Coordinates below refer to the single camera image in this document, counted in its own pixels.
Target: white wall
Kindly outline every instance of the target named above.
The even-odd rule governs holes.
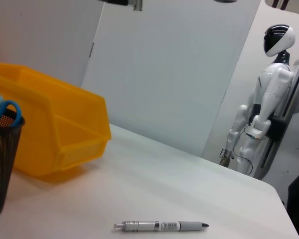
[[[219,153],[221,148],[225,147],[227,134],[239,105],[247,102],[259,73],[274,60],[264,54],[263,39],[266,29],[278,23],[292,26],[296,33],[296,43],[289,50],[291,66],[299,58],[299,15],[271,8],[262,0],[205,145],[203,158],[219,163]],[[230,168],[237,168],[235,160],[231,160]]]
[[[83,88],[110,122],[201,155],[259,0],[106,4]]]
[[[0,0],[0,62],[80,86],[102,8],[98,0]]]

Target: pen label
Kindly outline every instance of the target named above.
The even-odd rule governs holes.
[[[180,229],[180,223],[179,222],[173,222],[173,223],[159,223],[159,231],[178,231]]]

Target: pen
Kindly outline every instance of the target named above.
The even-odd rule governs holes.
[[[123,230],[125,232],[158,232],[158,231],[201,231],[209,227],[206,223],[200,222],[122,222],[114,224],[114,229]]]

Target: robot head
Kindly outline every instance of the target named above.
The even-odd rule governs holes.
[[[290,26],[282,24],[271,26],[265,32],[265,53],[267,56],[275,56],[292,47],[295,40],[295,32]]]

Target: scissors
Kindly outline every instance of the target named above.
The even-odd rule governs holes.
[[[4,115],[5,110],[9,105],[13,105],[16,109],[16,117],[13,121],[13,123],[9,127],[16,126],[18,123],[20,123],[22,119],[21,109],[20,106],[14,102],[14,101],[4,101],[3,97],[0,95],[0,119]]]

